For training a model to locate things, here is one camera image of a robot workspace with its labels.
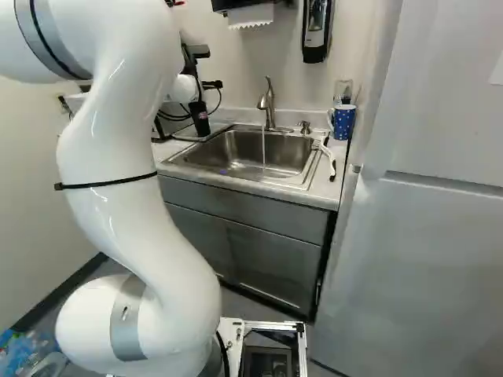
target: running water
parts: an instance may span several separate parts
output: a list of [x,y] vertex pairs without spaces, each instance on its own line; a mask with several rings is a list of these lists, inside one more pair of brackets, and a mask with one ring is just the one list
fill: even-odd
[[262,173],[266,169],[266,125],[262,124]]

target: faucet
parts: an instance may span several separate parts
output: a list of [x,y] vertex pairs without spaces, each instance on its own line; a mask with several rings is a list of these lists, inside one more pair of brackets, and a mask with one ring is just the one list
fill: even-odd
[[267,80],[267,91],[260,96],[259,102],[257,103],[258,110],[266,111],[266,131],[270,132],[293,132],[291,128],[276,127],[275,118],[275,107],[274,107],[274,90],[273,83],[270,81],[270,77],[266,76]]

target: refrigerator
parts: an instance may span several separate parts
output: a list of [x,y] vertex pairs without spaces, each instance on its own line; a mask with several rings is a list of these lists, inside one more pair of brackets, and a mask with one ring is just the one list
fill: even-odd
[[379,0],[310,357],[503,375],[503,1]]

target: paper towel dispenser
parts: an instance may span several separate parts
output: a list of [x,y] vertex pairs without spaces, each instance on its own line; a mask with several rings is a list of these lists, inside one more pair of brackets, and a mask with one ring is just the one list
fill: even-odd
[[211,0],[213,12],[224,13],[229,9],[241,8],[243,6],[261,4],[270,0]]

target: black strap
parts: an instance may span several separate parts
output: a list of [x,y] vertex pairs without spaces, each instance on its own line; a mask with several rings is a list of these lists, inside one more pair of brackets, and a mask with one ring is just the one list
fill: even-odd
[[156,175],[157,175],[157,172],[153,171],[152,173],[138,175],[137,177],[116,179],[114,181],[106,181],[106,182],[81,183],[78,185],[65,185],[61,182],[58,182],[58,183],[54,184],[54,189],[56,191],[62,191],[62,190],[84,189],[84,188],[90,189],[91,187],[103,187],[103,186],[110,186],[110,185],[121,185],[122,183],[140,181],[142,179],[155,177]]

